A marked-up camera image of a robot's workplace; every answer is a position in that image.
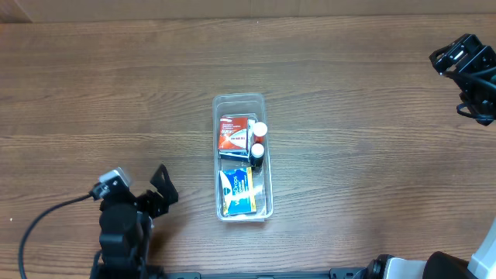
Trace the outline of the blue yellow VapoDrops box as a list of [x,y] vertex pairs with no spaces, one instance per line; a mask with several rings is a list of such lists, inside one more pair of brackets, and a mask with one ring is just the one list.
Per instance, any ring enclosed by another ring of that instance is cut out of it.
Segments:
[[257,211],[251,167],[221,170],[222,214],[243,215]]

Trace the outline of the white blue plaster box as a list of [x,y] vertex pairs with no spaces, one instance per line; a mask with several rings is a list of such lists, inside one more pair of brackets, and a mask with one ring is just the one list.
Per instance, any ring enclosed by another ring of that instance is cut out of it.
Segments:
[[224,152],[224,151],[219,151],[220,156],[227,156],[227,157],[235,157],[235,158],[242,158],[242,159],[248,159],[250,156],[250,149],[251,146],[253,145],[253,124],[255,123],[254,119],[248,118],[248,142],[247,142],[247,151],[243,153],[234,153],[234,152]]

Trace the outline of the red white small box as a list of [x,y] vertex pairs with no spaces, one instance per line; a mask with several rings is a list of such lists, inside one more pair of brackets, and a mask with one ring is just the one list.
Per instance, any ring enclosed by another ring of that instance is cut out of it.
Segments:
[[243,153],[247,151],[248,118],[226,116],[219,120],[218,150]]

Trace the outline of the dark brown bottle white cap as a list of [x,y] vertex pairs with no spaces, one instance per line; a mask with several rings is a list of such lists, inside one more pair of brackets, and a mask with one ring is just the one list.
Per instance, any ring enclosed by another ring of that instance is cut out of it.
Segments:
[[250,165],[255,171],[261,171],[264,161],[265,148],[261,143],[255,143],[250,149]]

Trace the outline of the orange tube white cap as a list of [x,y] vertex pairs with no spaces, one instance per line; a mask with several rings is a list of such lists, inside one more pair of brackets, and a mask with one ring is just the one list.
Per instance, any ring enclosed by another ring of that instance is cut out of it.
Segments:
[[255,143],[263,144],[268,132],[268,127],[264,122],[253,124],[253,140]]

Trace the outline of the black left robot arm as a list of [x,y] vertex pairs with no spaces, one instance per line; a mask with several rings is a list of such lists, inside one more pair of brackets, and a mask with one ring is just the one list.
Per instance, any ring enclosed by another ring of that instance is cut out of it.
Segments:
[[147,263],[153,220],[169,212],[178,193],[161,164],[150,179],[155,191],[139,196],[130,191],[129,175],[120,167],[103,174],[90,191],[101,200],[101,250],[95,255],[91,278],[165,278],[164,269]]

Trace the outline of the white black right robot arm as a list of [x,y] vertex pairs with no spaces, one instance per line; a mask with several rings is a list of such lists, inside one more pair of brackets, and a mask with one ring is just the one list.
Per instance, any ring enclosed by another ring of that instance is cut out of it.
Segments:
[[[495,51],[476,35],[464,34],[451,44],[434,51],[429,59],[436,72],[452,79],[461,90],[459,115],[474,119],[483,126],[495,122]],[[470,260],[435,252],[428,260],[405,260],[380,255],[367,267],[346,271],[334,269],[331,278],[352,279],[495,279],[495,225],[492,225]]]

